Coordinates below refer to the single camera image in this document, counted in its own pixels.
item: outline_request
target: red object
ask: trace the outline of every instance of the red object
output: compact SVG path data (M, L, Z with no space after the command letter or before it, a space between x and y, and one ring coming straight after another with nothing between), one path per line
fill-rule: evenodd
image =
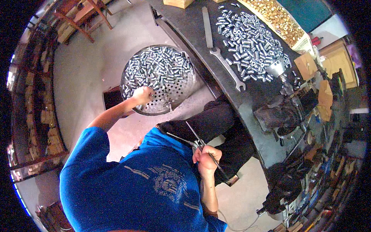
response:
M319 38L318 36L314 37L312 39L312 44L313 45L319 45L321 43L321 40L323 39L323 37Z

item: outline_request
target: wall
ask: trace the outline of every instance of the wall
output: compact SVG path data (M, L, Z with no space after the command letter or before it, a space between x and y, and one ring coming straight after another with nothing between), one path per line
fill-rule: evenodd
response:
M49 171L34 178L19 182L17 183L17 187L26 207L34 217L34 221L41 231L46 232L41 223L37 221L38 217L35 211L40 205L49 206L54 202L60 201L59 173L55 170Z
M307 33L331 16L321 0L278 0Z
M326 22L318 26L312 31L313 37L323 37L321 43L317 45L318 49L324 48L327 45L335 42L336 40L348 34L341 18L335 14Z

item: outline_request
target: chair leg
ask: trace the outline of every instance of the chair leg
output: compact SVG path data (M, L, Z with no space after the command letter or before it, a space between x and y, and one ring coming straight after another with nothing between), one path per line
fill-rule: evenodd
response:
M104 16L104 14L102 13L102 11L99 9L99 7L93 2L93 0L87 0L93 7L94 9L98 12L98 14L102 17L102 19L106 22L107 26L109 27L109 29L112 30L112 26L111 24L109 23L109 21L107 20L107 18Z
M109 14L109 15L113 15L112 13L111 13L111 11L109 11L109 9L108 9L108 7L106 7L106 11L107 11L107 13Z
M79 27L72 19L70 19L69 17L67 17L67 16L65 16L65 15L63 15L63 14L57 12L57 11L54 12L54 15L57 16L60 19L64 19L67 22L69 22L71 26L78 29L81 33L83 33L90 40L90 42L94 43L94 39L90 36L90 34L88 34L81 27Z

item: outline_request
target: blue t-shirt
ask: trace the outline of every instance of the blue t-shirt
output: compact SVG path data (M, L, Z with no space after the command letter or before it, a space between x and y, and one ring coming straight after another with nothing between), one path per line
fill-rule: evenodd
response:
M107 133L87 128L60 173L60 199L75 231L226 229L203 216L189 147L153 128L119 163L106 162L108 153Z

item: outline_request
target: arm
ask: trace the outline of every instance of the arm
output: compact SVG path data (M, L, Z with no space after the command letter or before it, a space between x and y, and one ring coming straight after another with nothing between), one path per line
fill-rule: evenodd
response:
M198 171L201 175L200 193L204 213L218 218L219 205L216 198L214 179L214 172L217 166L208 153L213 155L219 162L221 151L212 146L205 146L202 152L199 149L196 150L193 155L193 163L198 162Z
M100 127L105 132L109 131L111 127L128 111L137 105L144 105L151 101L153 89L150 87L140 87L135 90L134 95L123 101L122 103L109 108L96 117L89 125L89 127Z

